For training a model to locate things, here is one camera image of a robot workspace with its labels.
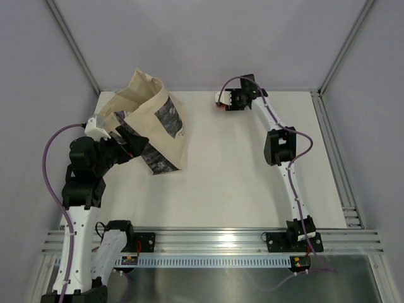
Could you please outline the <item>beige canvas tote bag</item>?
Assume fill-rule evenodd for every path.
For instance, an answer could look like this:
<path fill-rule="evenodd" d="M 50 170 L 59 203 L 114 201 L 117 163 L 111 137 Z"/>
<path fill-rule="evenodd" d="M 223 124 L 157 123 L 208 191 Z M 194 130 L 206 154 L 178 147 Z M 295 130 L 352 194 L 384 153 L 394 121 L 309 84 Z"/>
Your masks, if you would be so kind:
<path fill-rule="evenodd" d="M 141 155 L 153 175 L 182 170 L 186 166 L 185 105 L 163 82 L 136 69 L 129 85 L 98 111 L 104 129 L 123 142 L 116 128 L 149 139 Z"/>

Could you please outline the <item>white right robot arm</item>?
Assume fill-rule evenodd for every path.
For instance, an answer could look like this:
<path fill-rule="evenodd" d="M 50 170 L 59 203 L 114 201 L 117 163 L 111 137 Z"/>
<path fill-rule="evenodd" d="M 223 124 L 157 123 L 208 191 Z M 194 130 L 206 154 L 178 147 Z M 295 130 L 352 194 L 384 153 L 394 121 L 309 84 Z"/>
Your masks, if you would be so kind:
<path fill-rule="evenodd" d="M 286 126 L 270 104 L 268 94 L 256 82 L 253 74 L 238 76 L 241 87 L 222 87 L 216 97 L 216 104 L 226 110 L 244 110 L 249 107 L 259 118 L 265 130 L 264 159 L 276 167 L 282 175 L 287 192 L 292 219 L 287 221 L 287 229 L 279 235 L 268 234 L 268 248 L 277 245 L 279 250 L 290 249 L 305 253 L 315 253 L 316 226 L 302 200 L 295 173 L 295 162 L 313 148 L 313 140 L 292 126 Z"/>

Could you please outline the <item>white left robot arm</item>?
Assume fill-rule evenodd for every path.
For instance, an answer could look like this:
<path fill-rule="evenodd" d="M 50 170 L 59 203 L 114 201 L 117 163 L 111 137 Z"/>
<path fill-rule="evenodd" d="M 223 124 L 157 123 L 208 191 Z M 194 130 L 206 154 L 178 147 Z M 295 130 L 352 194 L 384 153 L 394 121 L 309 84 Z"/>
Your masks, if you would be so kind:
<path fill-rule="evenodd" d="M 70 145 L 62 197 L 50 194 L 66 220 L 59 273 L 52 290 L 41 302 L 107 302 L 107 284 L 116 259 L 136 248 L 137 240 L 129 220 L 110 221 L 97 249 L 92 241 L 105 174 L 115 165 L 141 156 L 149 140 L 117 127 L 120 137 L 109 134 L 93 139 L 82 136 Z"/>

